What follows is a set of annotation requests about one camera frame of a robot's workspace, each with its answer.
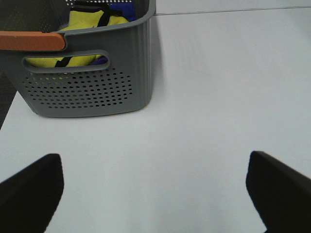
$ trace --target white table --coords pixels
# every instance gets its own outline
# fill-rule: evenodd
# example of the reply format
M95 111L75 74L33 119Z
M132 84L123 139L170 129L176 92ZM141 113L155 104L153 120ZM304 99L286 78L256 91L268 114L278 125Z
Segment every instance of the white table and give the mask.
M310 6L310 0L156 0L159 15Z
M144 109L35 115L17 94L0 131L0 179L62 156L47 233L264 232L245 187L264 150L311 177L311 9L154 17Z

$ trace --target blue fabric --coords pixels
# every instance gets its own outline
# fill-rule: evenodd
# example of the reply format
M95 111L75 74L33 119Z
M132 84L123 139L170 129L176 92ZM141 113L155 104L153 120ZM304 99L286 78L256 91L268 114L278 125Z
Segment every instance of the blue fabric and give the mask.
M137 19L134 5L131 2L110 4L110 9L122 11L123 12L122 16L126 18L129 22L132 22Z

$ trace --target yellow cloth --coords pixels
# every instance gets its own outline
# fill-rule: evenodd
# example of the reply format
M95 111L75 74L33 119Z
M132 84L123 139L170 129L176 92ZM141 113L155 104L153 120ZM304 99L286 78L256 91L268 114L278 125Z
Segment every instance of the yellow cloth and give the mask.
M103 11L97 11L95 13L71 11L69 17L69 25L61 31L95 28L98 25L100 18L103 16ZM111 16L109 19L109 25L128 23L127 19L119 16ZM99 59L102 55L94 54L87 56L72 57L66 67L83 67L91 64ZM35 67L55 67L58 61L61 61L63 57L47 57L47 58L26 58L26 61Z

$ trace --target gray carpet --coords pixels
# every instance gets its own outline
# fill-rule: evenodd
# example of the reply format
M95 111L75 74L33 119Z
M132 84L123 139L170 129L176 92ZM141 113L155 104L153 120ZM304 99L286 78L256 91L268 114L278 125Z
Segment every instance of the gray carpet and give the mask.
M0 129L9 111L16 89L6 76L0 71Z

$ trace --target white wall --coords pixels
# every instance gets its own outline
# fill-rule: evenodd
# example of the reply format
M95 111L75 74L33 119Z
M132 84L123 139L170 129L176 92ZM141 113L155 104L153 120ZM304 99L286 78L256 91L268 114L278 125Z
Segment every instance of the white wall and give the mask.
M158 14L311 6L311 0L156 0Z

